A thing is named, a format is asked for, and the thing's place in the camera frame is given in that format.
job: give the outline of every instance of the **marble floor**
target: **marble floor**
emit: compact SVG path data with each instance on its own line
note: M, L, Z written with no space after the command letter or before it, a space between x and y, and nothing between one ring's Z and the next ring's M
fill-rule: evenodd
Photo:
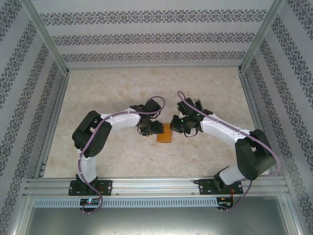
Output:
M225 121L254 129L236 68L73 71L44 177L75 177L78 156L71 135L89 111L115 113L160 95L166 106L158 120L167 123L178 115L177 90L201 99L204 108ZM235 162L234 150L214 136L198 133L186 138L173 132L171 143L157 143L156 135L143 137L134 127L110 133L97 156L97 173L99 177L214 175Z

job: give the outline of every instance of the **orange block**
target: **orange block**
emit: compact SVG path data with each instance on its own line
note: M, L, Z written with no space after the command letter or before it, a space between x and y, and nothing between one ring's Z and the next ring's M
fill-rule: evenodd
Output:
M156 141L158 143L170 143L172 141L172 130L170 123L163 123L163 134L158 134Z

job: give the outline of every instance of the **black bracket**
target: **black bracket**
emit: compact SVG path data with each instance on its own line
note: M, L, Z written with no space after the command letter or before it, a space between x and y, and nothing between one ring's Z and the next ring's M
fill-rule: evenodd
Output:
M161 109L161 106L154 101L153 99L150 99L146 102L145 105L133 105L130 107L131 109L135 109L137 112L154 112ZM154 117L154 115L147 115L147 114L139 114L140 120L138 123L138 133L143 136L150 136L152 134L163 134L163 125L159 121L152 121L151 119L157 118L160 113Z
M218 209L226 210L232 208L234 205L234 198L233 197L217 197L217 204Z
M200 195L225 195L225 194L243 194L243 187L240 181L234 182L231 185L219 190L214 185L214 179L199 179L194 181L199 185Z
M98 190L102 196L111 196L112 180L98 180L98 177L90 182L90 185ZM98 194L90 189L76 174L76 180L72 180L68 190L69 196L98 196Z
M98 207L100 204L100 199L99 198L87 198L87 199L80 199L79 205L81 206L79 209L85 212L91 212L95 209L95 206Z
M101 115L98 114L95 110L90 111L86 115L86 117L82 120L72 135L75 148L83 150L93 134L91 128L95 129L102 120L103 119L101 118ZM85 158L94 157L100 153L104 147L105 142L107 141L111 129L112 126L109 122L104 122L100 126L89 147L84 152Z
M186 98L185 101L191 106L197 108L198 110L202 111L203 113L207 115L213 114L211 111L207 109L203 109L203 106L200 100L194 103L192 99L189 97L189 98ZM184 135L188 138L195 136L198 132L202 132L200 122L203 120L204 116L202 116L201 114L198 114L197 111L191 109L183 101L177 103L177 108L178 108L178 111L180 111L181 114L184 115L184 117L180 118L177 115L173 116L173 119L170 124L170 129L172 131L176 131L178 133L184 133ZM190 135L191 129L194 129L194 128L196 129L195 135L187 136L187 134Z
M250 131L250 136L258 139L270 148L263 131ZM263 146L245 137L235 143L237 167L240 173L248 180L255 180L264 171L275 165L276 160Z

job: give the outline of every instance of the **enclosure wall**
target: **enclosure wall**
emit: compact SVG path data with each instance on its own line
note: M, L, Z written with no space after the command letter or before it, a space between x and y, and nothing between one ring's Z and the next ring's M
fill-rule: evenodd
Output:
M0 234L32 178L63 74L18 0L0 0Z
M36 0L67 66L238 66L273 0Z
M305 234L313 233L312 4L285 1L245 71Z

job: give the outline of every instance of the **purple cable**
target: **purple cable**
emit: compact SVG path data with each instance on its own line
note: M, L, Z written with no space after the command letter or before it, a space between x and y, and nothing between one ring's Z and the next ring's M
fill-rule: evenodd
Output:
M228 127L229 129L231 129L231 130L233 130L233 131L235 131L235 132L237 132L237 133L240 133L240 134L242 134L242 135L248 137L249 139L251 139L251 140L257 142L259 145L261 145L262 147L264 147L268 152L270 152L271 155L272 155L272 156L274 157L274 159L276 160L277 168L276 168L276 170L275 170L275 172L274 172L273 174L261 175L261 177L276 176L276 175L278 174L278 172L280 171L280 161L279 161L279 159L278 159L278 156L273 152L273 150L271 150L270 147L268 147L266 144L264 144L263 142L259 141L258 139L254 138L254 137L252 137L252 136L250 136L250 135L248 135L248 134L246 134L245 132L241 132L241 130L238 130L237 128L235 128L235 127L233 127L233 126L231 126L231 125L229 125L229 124L227 124L227 123L225 123L225 122L223 122L223 121L221 121L221 120L219 120L219 119L210 117L209 115L206 115L205 113L201 112L201 111L198 110L197 108L193 107L192 105L190 105L189 103L187 103L187 102L185 101L186 96L185 96L185 94L184 94L183 92L178 91L178 92L177 92L177 95L179 96L179 98L180 98L187 106L189 106L191 109L195 110L197 113L199 113L199 114L201 114L201 115L207 117L208 119L211 119L212 121L219 122L219 123L222 124L223 126Z
M226 209L227 212L232 211L235 207L237 207L237 206L242 202L242 200L243 200L243 199L245 198L245 196L248 194L248 192L249 192L251 186L252 186L252 180L250 180L250 184L249 184L247 190L245 191L245 193L243 194L243 196L239 199L239 201L238 201L233 207L231 207L231 208L229 208L229 209L228 209L227 207L220 206L220 205L219 205L219 207Z
M185 94L184 94L183 92L178 91L178 92L177 92L177 95L179 96L179 98L180 98L187 106L189 106L191 109L195 110L197 113L203 115L204 117L207 117L208 119L210 119L210 120L212 120L212 121L219 122L219 123L222 124L223 126L226 126L226 127L228 127L229 129L231 129L231 130L233 130L233 131L236 131L237 133L241 133L242 135L244 135L244 136L250 138L251 140L257 142L259 145L261 145L262 147L264 147L268 152L270 152L271 155L275 158L276 163L277 163L276 171L275 171L273 174L261 175L261 177L276 176L276 175L278 174L278 172L280 171L280 161L279 161L277 155L273 152L273 150L271 150L270 147L268 147L266 144L264 144L263 142L259 141L258 139L254 138L254 137L252 137L252 136L250 136L250 135L248 135L248 134L246 134L246 133L244 133L244 132L241 132L240 130L238 130L238 129L232 127L231 125L229 125L229 124L227 124L227 123L225 123L225 122L223 122L223 121L220 121L220 120L218 120L218 119L216 119L216 118L210 117L209 115L206 115L205 113L201 112L199 109L193 107L191 104L189 104L189 103L187 103L187 101L185 101L186 96L185 96ZM243 196L240 198L240 200L239 200L232 208L228 209L228 211L231 211L232 209L234 209L235 207L237 207L237 206L242 202L242 200L243 200L243 199L245 198L245 196L248 194L248 192L249 192L251 186L252 186L252 180L250 181L250 184L249 184L248 189L245 191L245 193L244 193Z
M88 181L84 178L84 176L83 176L83 174L82 174L81 160L82 160L82 157L83 157L85 151L88 149L88 147L89 147L91 141L93 140L95 134L97 133L97 131L99 130L99 128L101 127L101 125L102 125L106 120L108 120L108 119L110 119L110 118L112 118L112 117L114 117L114 116L121 115L121 114L149 114L149 115L151 115L151 114L160 113L160 112L164 109L164 107L165 107L165 99L164 99L163 97L161 97L161 96L156 95L156 96L153 96L153 97L151 97L150 99L148 99L147 102L148 102L149 100L153 99L153 98L160 98L160 99L162 99L162 101L163 101L163 106L162 106L159 110L157 110L157 111L155 111L155 112L123 111L123 112L111 114L110 116L105 117L105 118L98 124L98 126L95 128L95 130L93 131L93 133L92 133L91 137L89 138L87 144L85 145L85 147L83 148L83 150L82 150L81 153L79 154L79 159L78 159L78 172L79 172L80 176L82 177L82 180L84 181L84 183L85 183L86 185L88 185L89 188L91 188L93 191L95 191L95 192L99 195L99 198L100 198L100 201L101 201L101 203L99 204L99 206L98 206L96 209L94 209L93 211L88 212L88 214L94 213L94 212L96 212L97 210L99 210L99 209L101 208L101 206L102 206L102 204L103 204L103 197L102 197L101 193L100 193L98 190L96 190L93 186L91 186L91 185L88 183Z

